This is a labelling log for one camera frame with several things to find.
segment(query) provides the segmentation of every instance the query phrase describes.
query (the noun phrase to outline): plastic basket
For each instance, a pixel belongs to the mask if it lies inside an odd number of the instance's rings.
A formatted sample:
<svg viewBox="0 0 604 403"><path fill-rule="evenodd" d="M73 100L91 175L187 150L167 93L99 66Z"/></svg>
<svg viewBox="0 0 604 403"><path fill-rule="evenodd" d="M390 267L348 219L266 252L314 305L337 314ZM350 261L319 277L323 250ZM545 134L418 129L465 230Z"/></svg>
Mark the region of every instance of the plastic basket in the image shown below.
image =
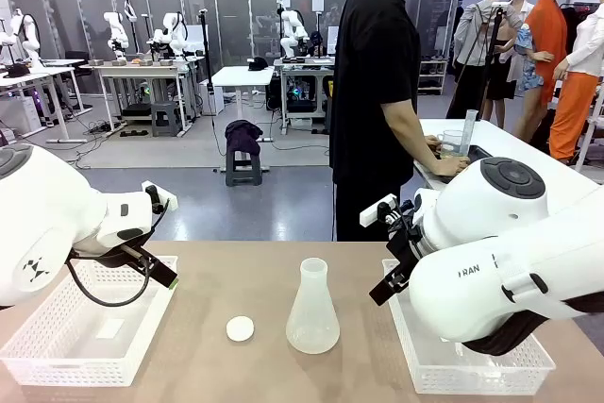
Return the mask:
<svg viewBox="0 0 604 403"><path fill-rule="evenodd" d="M159 257L174 271L177 257ZM76 267L84 286L106 301L140 290L143 276L96 261ZM132 384L174 290L155 280L127 306L93 303L67 276L0 349L0 361L28 386L125 387Z"/></svg>
<svg viewBox="0 0 604 403"><path fill-rule="evenodd" d="M384 260L384 274L397 264ZM389 303L418 394L535 395L556 369L533 335L503 356L479 354L433 334L413 310L408 291Z"/></svg>

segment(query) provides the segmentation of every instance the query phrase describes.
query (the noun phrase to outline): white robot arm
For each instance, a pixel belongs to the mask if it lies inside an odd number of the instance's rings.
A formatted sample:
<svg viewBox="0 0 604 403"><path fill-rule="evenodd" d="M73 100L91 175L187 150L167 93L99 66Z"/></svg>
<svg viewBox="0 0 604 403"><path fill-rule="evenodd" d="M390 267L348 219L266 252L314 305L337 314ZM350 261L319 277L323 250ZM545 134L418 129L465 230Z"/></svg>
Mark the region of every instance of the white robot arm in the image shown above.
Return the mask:
<svg viewBox="0 0 604 403"><path fill-rule="evenodd" d="M19 41L19 34L23 31L25 40L22 46L31 60L31 68L33 70L42 67L40 62L40 40L38 39L38 28L36 20L31 14L23 14L19 8L15 9L10 18L9 35L6 32L0 32L0 43L7 46L13 46Z"/></svg>
<svg viewBox="0 0 604 403"><path fill-rule="evenodd" d="M157 224L152 213L177 208L161 188L145 182L137 193L100 193L53 154L16 144L0 149L0 193L10 206L0 222L0 309L36 295L63 264L73 274L70 259L127 264L166 287L175 283L176 274L143 249Z"/></svg>
<svg viewBox="0 0 604 403"><path fill-rule="evenodd" d="M179 11L177 13L166 13L163 17L163 30L156 29L153 34L153 42L157 44L169 44L176 60L183 60L182 50L187 45L187 27L185 18Z"/></svg>
<svg viewBox="0 0 604 403"><path fill-rule="evenodd" d="M103 17L111 27L111 37L107 41L107 46L115 53L118 60L125 60L125 51L130 43L124 27L122 26L122 14L114 11L106 12Z"/></svg>
<svg viewBox="0 0 604 403"><path fill-rule="evenodd" d="M526 165L488 158L441 193L391 196L361 214L393 226L400 264L371 292L378 304L407 288L437 335L501 355L547 319L604 311L604 189L548 216L545 184Z"/></svg>
<svg viewBox="0 0 604 403"><path fill-rule="evenodd" d="M283 35L285 35L281 39L281 46L285 51L285 57L291 58L294 56L293 47L306 43L309 40L309 34L297 11L284 10L281 12L281 19L283 20Z"/></svg>

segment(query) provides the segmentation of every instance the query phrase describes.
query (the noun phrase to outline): beige tabletop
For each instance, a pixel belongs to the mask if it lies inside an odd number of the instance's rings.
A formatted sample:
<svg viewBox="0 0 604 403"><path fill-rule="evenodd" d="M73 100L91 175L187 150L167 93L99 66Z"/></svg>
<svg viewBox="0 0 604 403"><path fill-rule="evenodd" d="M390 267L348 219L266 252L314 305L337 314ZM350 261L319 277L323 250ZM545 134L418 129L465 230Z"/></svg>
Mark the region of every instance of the beige tabletop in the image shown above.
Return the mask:
<svg viewBox="0 0 604 403"><path fill-rule="evenodd" d="M107 403L591 403L604 398L604 358L572 321L549 322L537 337L556 362L533 397L417 395L387 306L368 296L388 258L380 243L163 243L178 255L180 283L130 388L21 388L0 365L0 402ZM285 338L299 264L321 257L342 334L328 353L307 356ZM40 299L0 312L0 344ZM254 336L234 344L239 314Z"/></svg>

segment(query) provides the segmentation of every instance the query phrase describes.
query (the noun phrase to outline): man's hand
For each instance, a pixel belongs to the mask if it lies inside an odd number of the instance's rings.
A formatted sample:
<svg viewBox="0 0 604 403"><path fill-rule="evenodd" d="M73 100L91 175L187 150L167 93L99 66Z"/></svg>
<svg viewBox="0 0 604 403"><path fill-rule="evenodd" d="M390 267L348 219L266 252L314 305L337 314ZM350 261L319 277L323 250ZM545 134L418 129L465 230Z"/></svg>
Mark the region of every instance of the man's hand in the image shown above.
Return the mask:
<svg viewBox="0 0 604 403"><path fill-rule="evenodd" d="M547 51L535 52L532 56L530 56L535 61L546 61L550 62L554 59L554 55L550 54Z"/></svg>
<svg viewBox="0 0 604 403"><path fill-rule="evenodd" d="M426 136L426 143L435 156L438 156L441 153L442 143L436 136Z"/></svg>
<svg viewBox="0 0 604 403"><path fill-rule="evenodd" d="M436 176L455 176L470 165L467 157L449 157L437 160L434 169L430 169Z"/></svg>
<svg viewBox="0 0 604 403"><path fill-rule="evenodd" d="M566 72L568 71L568 66L569 65L568 65L567 59L564 59L563 61L558 63L558 66L554 70L554 80L566 78Z"/></svg>

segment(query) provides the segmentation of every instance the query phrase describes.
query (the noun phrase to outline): chair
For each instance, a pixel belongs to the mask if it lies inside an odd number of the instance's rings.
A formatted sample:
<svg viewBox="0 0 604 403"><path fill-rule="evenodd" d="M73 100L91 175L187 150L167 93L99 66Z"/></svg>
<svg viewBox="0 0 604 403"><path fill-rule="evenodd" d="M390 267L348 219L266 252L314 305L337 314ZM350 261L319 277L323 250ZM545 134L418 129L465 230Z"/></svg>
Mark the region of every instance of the chair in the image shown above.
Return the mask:
<svg viewBox="0 0 604 403"><path fill-rule="evenodd" d="M65 51L65 59L82 59L79 63L76 63L74 66L74 76L75 77L83 77L83 76L91 76L92 70L86 68L80 68L83 65L88 64L88 60L90 60L91 56L86 51ZM62 76L63 82L69 82L71 79L69 76ZM84 104L84 109L90 109L92 106L88 104ZM79 109L79 105L75 103L73 105L73 109Z"/></svg>

